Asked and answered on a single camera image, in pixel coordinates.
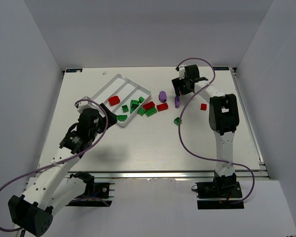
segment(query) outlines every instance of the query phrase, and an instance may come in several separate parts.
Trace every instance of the white wall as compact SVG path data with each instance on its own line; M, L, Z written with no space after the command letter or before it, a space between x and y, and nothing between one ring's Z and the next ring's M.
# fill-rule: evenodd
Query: white wall
M272 0L25 0L66 67L238 66Z
M0 0L0 186L37 166L61 78L24 2ZM3 227L12 227L9 198L24 187L19 181L0 195Z
M275 0L238 68L269 174L296 225L296 0Z

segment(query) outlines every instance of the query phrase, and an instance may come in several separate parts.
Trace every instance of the purple object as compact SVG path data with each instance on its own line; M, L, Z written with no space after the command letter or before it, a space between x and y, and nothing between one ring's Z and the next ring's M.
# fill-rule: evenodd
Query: purple object
M174 104L175 104L176 108L178 108L180 106L180 98L178 96L176 96L174 98Z
M165 103L167 101L167 94L165 91L160 91L159 92L159 100L161 103Z

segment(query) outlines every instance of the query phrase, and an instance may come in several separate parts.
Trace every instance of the white tray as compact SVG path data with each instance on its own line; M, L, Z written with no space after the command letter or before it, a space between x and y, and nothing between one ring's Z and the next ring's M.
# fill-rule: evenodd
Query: white tray
M120 99L120 103L111 106L109 99L112 96L117 95ZM139 97L143 97L145 100L130 114L130 101L138 100ZM121 127L125 127L130 120L137 114L139 108L147 103L151 98L151 91L143 88L130 79L123 78L121 74L117 74L112 80L110 80L102 89L100 89L91 100L98 104L104 103L104 105L116 115L127 115L127 119L123 122L117 121L117 124ZM127 105L128 112L124 113L122 106Z

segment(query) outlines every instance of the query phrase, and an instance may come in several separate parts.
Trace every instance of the metal frame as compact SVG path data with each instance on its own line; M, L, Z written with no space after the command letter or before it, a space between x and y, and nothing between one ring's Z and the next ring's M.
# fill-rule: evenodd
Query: metal frame
M254 130L252 128L251 120L250 120L250 118L249 118L249 116L247 114L245 104L243 103L243 100L242 100L242 97L241 97L241 93L240 93L239 87L237 85L237 74L236 74L236 72L233 69L230 69L230 73L231 73L231 76L232 76L232 79L233 79L233 83L235 85L235 88L236 88L236 91L237 91L237 94L238 94L238 98L239 98L240 105L241 105L242 110L243 110L243 114L245 116L246 123L248 125L248 129L249 129L249 132L250 132L251 139L252 139L252 141L254 143L256 153L259 156L259 162L264 162L264 159L262 157L262 153L261 153L261 150L260 150L260 146L259 146L258 141L257 141L256 134L255 134L255 132L254 132Z

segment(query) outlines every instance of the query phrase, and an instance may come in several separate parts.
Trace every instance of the white robotic arm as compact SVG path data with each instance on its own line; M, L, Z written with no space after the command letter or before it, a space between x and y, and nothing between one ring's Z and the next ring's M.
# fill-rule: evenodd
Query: white robotic arm
M213 183L217 193L226 194L236 185L236 175L233 168L233 137L239 124L237 99L234 94L224 94L214 86L209 85L206 78L201 78L196 65L182 65L179 77L172 80L176 96L196 93L203 89L200 95L209 104L209 124L216 139L217 159L227 162L217 162Z
M203 80L195 83L194 91L199 91L201 88L208 85L208 82ZM220 92L212 85L202 90L199 94L208 104L210 104L210 98L212 97L225 97L226 94ZM235 173L233 165L233 137L234 132L225 132L221 135L219 132L214 131L216 139L216 157L217 159L226 160L228 163L217 162L215 172L220 176L231 176Z
M104 104L100 106L107 114L108 128L116 124L116 115ZM48 230L53 216L71 200L78 196L88 198L95 192L94 177L84 172L71 175L70 181L58 188L65 175L82 158L82 155L64 163L57 162L83 152L92 145L97 134L102 133L106 127L106 119L99 114L98 110L86 108L80 111L78 123L69 128L55 157L51 160L55 167L45 170L21 196L14 195L8 202L12 222L37 237Z

